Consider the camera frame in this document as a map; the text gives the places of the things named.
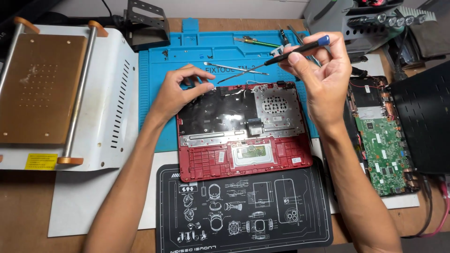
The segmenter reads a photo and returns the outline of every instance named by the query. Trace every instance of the yellow warning label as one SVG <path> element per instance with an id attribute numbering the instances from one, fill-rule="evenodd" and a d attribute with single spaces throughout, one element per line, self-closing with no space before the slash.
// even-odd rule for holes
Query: yellow warning label
<path id="1" fill-rule="evenodd" d="M 28 154 L 26 170 L 55 170 L 58 154 Z"/>

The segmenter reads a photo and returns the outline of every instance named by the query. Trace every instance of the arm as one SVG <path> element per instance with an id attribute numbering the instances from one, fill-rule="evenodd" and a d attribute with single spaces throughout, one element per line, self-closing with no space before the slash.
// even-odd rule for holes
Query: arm
<path id="1" fill-rule="evenodd" d="M 130 157 L 95 216 L 86 238 L 85 252 L 130 251 L 144 209 L 158 137 L 167 121 L 183 106 L 214 88 L 207 81 L 214 78 L 191 64 L 167 73 Z M 182 90 L 180 83 L 184 80 L 189 84 L 188 79 L 195 87 Z"/>
<path id="2" fill-rule="evenodd" d="M 298 53 L 290 54 L 280 67 L 303 80 L 308 113 L 320 134 L 342 217 L 358 252 L 402 252 L 400 237 L 386 206 L 361 170 L 343 120 L 351 74 L 344 39 L 340 32 L 321 32 L 304 39 L 313 42 L 328 34 L 330 52 L 315 49 L 322 67 Z"/>

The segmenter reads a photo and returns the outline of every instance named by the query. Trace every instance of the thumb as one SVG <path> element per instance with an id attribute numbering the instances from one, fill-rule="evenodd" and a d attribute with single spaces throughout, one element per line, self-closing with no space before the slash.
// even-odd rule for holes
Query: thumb
<path id="1" fill-rule="evenodd" d="M 204 82 L 195 86 L 192 89 L 187 89 L 184 92 L 186 93 L 186 97 L 189 101 L 195 99 L 196 97 L 205 94 L 206 92 L 214 89 L 214 84 L 210 82 Z"/>
<path id="2" fill-rule="evenodd" d="M 311 89 L 318 88 L 322 83 L 312 72 L 308 60 L 300 53 L 293 52 L 288 57 L 288 62 L 291 64 L 297 76 L 305 83 L 305 87 Z"/>

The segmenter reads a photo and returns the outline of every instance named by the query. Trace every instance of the hand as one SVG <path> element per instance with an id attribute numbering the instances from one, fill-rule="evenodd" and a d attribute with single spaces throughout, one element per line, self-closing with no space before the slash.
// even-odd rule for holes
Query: hand
<path id="1" fill-rule="evenodd" d="M 192 64 L 167 72 L 148 115 L 151 115 L 152 120 L 155 120 L 154 117 L 156 116 L 156 119 L 160 120 L 161 124 L 166 124 L 187 103 L 214 89 L 214 84 L 208 82 L 208 79 L 214 79 L 215 77 L 213 74 L 194 67 Z M 189 86 L 191 85 L 190 80 L 195 87 L 182 90 L 180 83 L 184 81 Z"/>
<path id="2" fill-rule="evenodd" d="M 311 43 L 325 35 L 330 36 L 331 54 L 323 47 L 303 53 L 313 55 L 322 63 L 321 68 L 300 53 L 291 53 L 287 60 L 279 63 L 282 69 L 305 83 L 308 114 L 319 132 L 343 123 L 344 103 L 351 75 L 350 59 L 342 33 L 319 32 L 306 37 L 303 42 Z M 297 47 L 284 48 L 283 53 Z"/>

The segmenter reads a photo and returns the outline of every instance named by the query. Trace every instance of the metal bracket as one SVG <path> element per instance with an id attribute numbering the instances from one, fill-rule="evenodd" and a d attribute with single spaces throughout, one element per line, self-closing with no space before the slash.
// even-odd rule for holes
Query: metal bracket
<path id="1" fill-rule="evenodd" d="M 164 10 L 139 0 L 128 0 L 126 10 L 126 40 L 134 51 L 170 45 L 170 29 Z M 163 20 L 152 18 L 133 11 L 137 8 L 163 17 Z"/>

